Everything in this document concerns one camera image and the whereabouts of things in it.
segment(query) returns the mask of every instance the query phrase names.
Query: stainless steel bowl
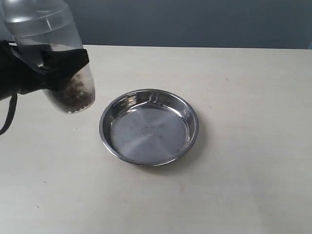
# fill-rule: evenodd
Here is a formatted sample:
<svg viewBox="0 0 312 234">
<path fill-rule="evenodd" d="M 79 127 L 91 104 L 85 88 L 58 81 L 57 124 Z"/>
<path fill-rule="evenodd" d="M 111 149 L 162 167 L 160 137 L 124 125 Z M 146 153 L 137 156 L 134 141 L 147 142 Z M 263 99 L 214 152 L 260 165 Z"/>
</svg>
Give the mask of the stainless steel bowl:
<svg viewBox="0 0 312 234">
<path fill-rule="evenodd" d="M 158 166 L 185 154 L 198 135 L 193 108 L 175 94 L 143 89 L 114 100 L 102 114 L 99 131 L 106 148 L 119 159 Z"/>
</svg>

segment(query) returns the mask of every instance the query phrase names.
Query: plastic container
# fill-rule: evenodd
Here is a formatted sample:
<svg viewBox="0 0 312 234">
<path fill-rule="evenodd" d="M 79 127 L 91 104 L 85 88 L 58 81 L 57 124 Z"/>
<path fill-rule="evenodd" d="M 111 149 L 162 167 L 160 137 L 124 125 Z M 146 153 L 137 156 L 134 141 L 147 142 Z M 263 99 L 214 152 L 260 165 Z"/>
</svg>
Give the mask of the plastic container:
<svg viewBox="0 0 312 234">
<path fill-rule="evenodd" d="M 38 66 L 42 65 L 42 48 L 53 51 L 83 48 L 70 8 L 63 0 L 2 0 L 2 5 L 5 25 L 22 55 Z M 90 67 L 80 70 L 66 89 L 44 92 L 64 113 L 85 110 L 95 101 Z"/>
</svg>

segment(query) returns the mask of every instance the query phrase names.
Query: gray wall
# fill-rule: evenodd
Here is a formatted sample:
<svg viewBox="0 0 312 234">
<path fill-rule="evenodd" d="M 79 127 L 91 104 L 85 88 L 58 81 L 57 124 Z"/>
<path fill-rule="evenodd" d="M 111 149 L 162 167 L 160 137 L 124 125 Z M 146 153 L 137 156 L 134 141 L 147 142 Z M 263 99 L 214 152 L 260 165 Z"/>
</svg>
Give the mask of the gray wall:
<svg viewBox="0 0 312 234">
<path fill-rule="evenodd" d="M 308 48 L 312 40 L 312 0 L 65 1 L 85 44 Z"/>
</svg>

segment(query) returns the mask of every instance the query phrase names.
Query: white table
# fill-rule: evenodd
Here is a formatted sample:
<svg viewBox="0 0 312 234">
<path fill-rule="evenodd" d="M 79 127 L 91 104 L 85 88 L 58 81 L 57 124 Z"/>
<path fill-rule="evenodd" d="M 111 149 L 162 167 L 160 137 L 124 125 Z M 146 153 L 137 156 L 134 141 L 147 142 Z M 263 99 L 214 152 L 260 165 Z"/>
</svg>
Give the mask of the white table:
<svg viewBox="0 0 312 234">
<path fill-rule="evenodd" d="M 312 51 L 86 48 L 95 104 L 64 115 L 42 92 L 20 96 L 0 137 L 1 234 L 312 233 Z M 100 140 L 104 108 L 140 88 L 199 116 L 175 163 L 133 166 Z"/>
</svg>

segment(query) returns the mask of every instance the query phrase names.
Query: black strap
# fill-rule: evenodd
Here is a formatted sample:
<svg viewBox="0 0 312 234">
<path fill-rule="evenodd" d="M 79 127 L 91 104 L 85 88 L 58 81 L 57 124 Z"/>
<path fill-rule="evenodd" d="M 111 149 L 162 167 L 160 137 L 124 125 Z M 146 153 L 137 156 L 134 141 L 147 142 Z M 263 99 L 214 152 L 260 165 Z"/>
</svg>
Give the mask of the black strap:
<svg viewBox="0 0 312 234">
<path fill-rule="evenodd" d="M 9 129 L 9 127 L 13 121 L 14 115 L 15 115 L 17 102 L 18 102 L 18 95 L 12 94 L 10 104 L 9 104 L 9 111 L 8 111 L 7 116 L 6 116 L 4 126 L 0 130 L 0 135 L 4 134 Z"/>
</svg>

